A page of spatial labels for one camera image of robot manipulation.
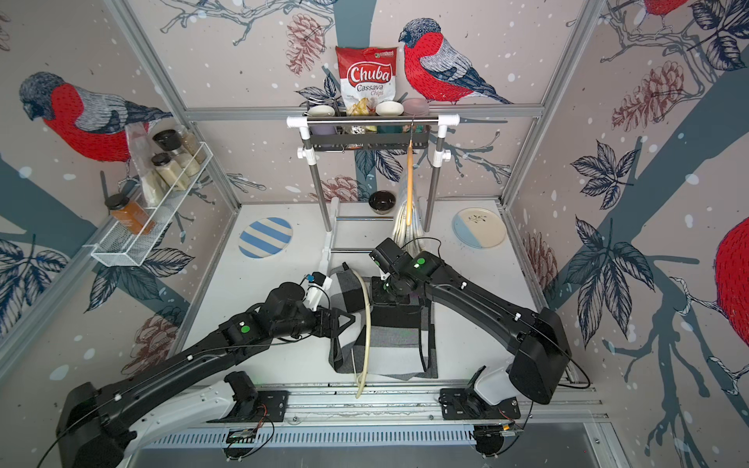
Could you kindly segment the blue cream plaid scarf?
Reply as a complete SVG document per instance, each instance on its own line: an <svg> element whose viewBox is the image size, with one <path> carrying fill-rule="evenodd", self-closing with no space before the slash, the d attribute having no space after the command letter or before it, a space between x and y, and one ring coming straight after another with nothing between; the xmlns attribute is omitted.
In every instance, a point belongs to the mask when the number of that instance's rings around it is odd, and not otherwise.
<svg viewBox="0 0 749 468"><path fill-rule="evenodd" d="M421 237L424 231L419 215L419 203L403 195L397 205L391 238L398 247L411 254L422 250Z"/></svg>

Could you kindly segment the cream wooden hanger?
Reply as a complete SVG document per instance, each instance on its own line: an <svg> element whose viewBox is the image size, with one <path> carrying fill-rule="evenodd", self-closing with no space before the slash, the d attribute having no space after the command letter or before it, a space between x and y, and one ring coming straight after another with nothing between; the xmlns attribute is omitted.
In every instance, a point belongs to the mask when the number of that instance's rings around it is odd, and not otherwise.
<svg viewBox="0 0 749 468"><path fill-rule="evenodd" d="M347 345L343 347L343 368L346 371L349 371L349 374L353 375L354 383L356 385L355 398L359 400L364 393L370 370L373 328L372 312L374 304L372 300L371 285L353 267L346 264L345 268L348 271L351 271L354 277L357 279L363 295L364 303L363 310L355 315L357 324L361 326L360 331L364 333L363 355L360 367L357 367L356 340L347 343Z"/></svg>

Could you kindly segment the black grey checkered scarf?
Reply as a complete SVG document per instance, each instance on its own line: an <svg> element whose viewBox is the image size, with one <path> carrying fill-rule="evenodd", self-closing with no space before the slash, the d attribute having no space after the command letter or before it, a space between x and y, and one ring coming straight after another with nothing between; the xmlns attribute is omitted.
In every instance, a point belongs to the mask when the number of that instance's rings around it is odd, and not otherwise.
<svg viewBox="0 0 749 468"><path fill-rule="evenodd" d="M412 378L435 379L439 376L436 352L436 331L430 300L411 294L405 298L390 296L380 277L365 280L371 285L373 300L372 350L370 376L385 376L399 380ZM363 295L357 279L345 266L332 271L330 298L333 308L354 316L363 310ZM361 326L349 325L338 339L331 339L329 364L338 374L349 374L343 368L343 347L356 340L357 367L361 366L364 333Z"/></svg>

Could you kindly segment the orange wooden hanger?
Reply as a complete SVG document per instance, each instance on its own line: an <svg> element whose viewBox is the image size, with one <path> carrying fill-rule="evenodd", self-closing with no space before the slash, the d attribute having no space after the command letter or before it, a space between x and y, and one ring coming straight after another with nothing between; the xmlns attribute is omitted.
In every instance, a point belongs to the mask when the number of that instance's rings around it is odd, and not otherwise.
<svg viewBox="0 0 749 468"><path fill-rule="evenodd" d="M412 119L409 126L409 146L407 150L407 204L406 204L406 226L411 228L413 224L414 206L414 134L415 120Z"/></svg>

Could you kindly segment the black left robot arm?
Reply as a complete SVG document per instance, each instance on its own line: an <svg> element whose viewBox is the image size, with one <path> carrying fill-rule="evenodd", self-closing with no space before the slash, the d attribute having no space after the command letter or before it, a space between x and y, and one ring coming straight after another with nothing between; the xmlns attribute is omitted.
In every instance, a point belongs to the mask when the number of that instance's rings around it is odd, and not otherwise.
<svg viewBox="0 0 749 468"><path fill-rule="evenodd" d="M269 422L239 365L273 346L305 337L336 337L353 315L312 308L297 283L285 282L262 303L231 316L185 351L119 382L90 382L68 393L56 429L64 467L116 467L132 452L199 422Z"/></svg>

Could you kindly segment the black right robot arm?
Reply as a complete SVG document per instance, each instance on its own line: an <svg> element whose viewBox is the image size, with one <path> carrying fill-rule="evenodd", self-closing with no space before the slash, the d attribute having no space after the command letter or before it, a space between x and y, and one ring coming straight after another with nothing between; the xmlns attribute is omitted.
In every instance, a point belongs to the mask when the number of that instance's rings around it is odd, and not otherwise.
<svg viewBox="0 0 749 468"><path fill-rule="evenodd" d="M510 383L531 401L547 405L572 360L560 317L549 308L540 312L517 305L474 284L437 255L412 257L387 238L369 253L387 275L386 290L394 296L416 294L458 312L488 333L514 356Z"/></svg>

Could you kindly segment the small black bowl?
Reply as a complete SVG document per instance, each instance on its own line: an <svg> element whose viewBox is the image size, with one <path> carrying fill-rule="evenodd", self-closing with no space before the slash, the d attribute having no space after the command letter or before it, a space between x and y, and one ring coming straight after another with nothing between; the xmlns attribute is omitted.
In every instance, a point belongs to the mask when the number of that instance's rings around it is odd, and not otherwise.
<svg viewBox="0 0 749 468"><path fill-rule="evenodd" d="M392 212L396 205L396 195L390 191L380 190L374 192L368 199L370 208L379 215L387 215Z"/></svg>

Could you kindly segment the cream and blue plate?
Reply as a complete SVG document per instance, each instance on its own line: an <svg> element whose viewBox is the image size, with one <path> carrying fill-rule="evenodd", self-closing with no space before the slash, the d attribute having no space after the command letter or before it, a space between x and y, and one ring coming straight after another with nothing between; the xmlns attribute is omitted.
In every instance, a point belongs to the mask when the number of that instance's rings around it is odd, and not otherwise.
<svg viewBox="0 0 749 468"><path fill-rule="evenodd" d="M501 217L484 208L461 210L453 217L452 228L462 244L476 250L493 249L507 237Z"/></svg>

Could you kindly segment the blue striped round plate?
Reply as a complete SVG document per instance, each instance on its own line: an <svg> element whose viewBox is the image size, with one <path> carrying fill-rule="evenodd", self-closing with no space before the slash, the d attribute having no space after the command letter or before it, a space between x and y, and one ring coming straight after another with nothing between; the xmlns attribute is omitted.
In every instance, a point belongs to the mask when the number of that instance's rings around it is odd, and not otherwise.
<svg viewBox="0 0 749 468"><path fill-rule="evenodd" d="M255 220L239 234L238 249L249 259L267 259L281 253L293 239L292 226L272 216Z"/></svg>

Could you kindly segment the white steel clothes rack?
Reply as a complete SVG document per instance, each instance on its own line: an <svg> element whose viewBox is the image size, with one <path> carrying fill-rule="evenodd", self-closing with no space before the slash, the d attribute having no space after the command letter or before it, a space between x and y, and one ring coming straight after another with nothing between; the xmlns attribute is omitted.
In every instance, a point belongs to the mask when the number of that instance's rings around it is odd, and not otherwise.
<svg viewBox="0 0 749 468"><path fill-rule="evenodd" d="M318 197L318 205L323 215L325 228L328 232L333 230L333 222L329 216L327 203L324 200L324 189L322 179L318 170L319 155L323 152L336 152L336 151L321 151L315 150L311 147L308 140L304 138L309 137L307 130L300 131L296 126L298 120L304 116L314 117L310 115L302 116L290 116L286 119L286 124L290 129L295 129L300 133L302 138L302 147L298 149L298 157L305 160L308 163L310 173L313 179L313 185L315 188L316 196ZM439 185L440 173L443 163L449 161L452 158L452 153L446 146L446 136L448 130L452 127L456 127L460 124L460 115L457 114L439 114L439 115L428 115L437 116L439 123L437 128L433 128L430 131L429 144L422 150L426 156L431 158L431 180L429 185L429 193L426 199L426 208L421 214L421 223L424 233L429 231L433 220L434 206L436 203L437 188ZM405 150L345 150L341 152L352 151L355 157L356 164L356 177L357 186L359 188L366 188L370 192L376 191L376 176L382 174L384 176L394 177L394 181L406 180L407 184L407 149Z"/></svg>

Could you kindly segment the red Chuba chips bag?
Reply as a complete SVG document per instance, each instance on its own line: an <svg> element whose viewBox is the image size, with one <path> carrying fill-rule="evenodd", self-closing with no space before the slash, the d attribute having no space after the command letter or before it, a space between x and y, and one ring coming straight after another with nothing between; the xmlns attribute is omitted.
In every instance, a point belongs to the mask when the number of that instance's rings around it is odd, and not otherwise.
<svg viewBox="0 0 749 468"><path fill-rule="evenodd" d="M335 48L348 115L363 115L396 95L397 48Z"/></svg>

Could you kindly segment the black lid spice jar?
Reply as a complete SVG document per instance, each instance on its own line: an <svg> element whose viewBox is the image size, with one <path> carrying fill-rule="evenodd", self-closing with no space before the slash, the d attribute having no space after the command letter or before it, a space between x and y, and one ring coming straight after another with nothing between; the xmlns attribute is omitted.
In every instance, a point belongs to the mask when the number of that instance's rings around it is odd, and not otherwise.
<svg viewBox="0 0 749 468"><path fill-rule="evenodd" d="M166 153L157 153L151 157L151 163L163 181L173 189L173 191L187 191L189 187L189 178L186 176L183 168Z"/></svg>
<svg viewBox="0 0 749 468"><path fill-rule="evenodd" d="M185 171L187 177L194 177L200 173L201 166L195 157L183 146L181 137L176 130L164 130L152 137L152 140Z"/></svg>

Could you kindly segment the orange spice jar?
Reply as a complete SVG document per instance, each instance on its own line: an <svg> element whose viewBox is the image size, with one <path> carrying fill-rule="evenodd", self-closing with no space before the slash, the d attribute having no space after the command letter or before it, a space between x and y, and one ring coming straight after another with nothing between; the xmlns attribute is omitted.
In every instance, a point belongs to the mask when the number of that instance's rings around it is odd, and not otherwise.
<svg viewBox="0 0 749 468"><path fill-rule="evenodd" d="M123 193L110 195L105 206L120 224L134 235L150 234L154 228L149 214L134 200Z"/></svg>

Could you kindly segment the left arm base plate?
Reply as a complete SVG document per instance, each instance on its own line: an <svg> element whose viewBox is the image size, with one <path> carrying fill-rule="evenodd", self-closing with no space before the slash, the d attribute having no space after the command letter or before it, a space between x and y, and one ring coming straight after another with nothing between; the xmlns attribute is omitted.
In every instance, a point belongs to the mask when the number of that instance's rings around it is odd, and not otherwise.
<svg viewBox="0 0 749 468"><path fill-rule="evenodd" d="M262 419L274 423L283 422L290 396L289 391L259 391L253 399L235 403L225 417L209 420L209 423L257 423Z"/></svg>

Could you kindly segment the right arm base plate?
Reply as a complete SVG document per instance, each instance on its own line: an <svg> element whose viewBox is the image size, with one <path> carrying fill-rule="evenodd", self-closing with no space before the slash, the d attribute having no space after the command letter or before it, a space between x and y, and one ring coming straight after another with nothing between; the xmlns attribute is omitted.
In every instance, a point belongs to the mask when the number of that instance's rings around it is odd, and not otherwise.
<svg viewBox="0 0 749 468"><path fill-rule="evenodd" d="M516 420L521 417L515 397L490 405L466 388L442 388L438 402L444 420Z"/></svg>

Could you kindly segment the black wall shelf basket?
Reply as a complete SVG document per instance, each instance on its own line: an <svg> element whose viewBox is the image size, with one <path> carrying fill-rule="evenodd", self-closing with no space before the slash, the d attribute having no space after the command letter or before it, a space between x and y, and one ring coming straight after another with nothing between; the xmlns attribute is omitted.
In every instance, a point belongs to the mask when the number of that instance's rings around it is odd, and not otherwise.
<svg viewBox="0 0 749 468"><path fill-rule="evenodd" d="M426 148L438 123L437 116L304 116L296 126L309 132L304 140L315 150L405 150Z"/></svg>

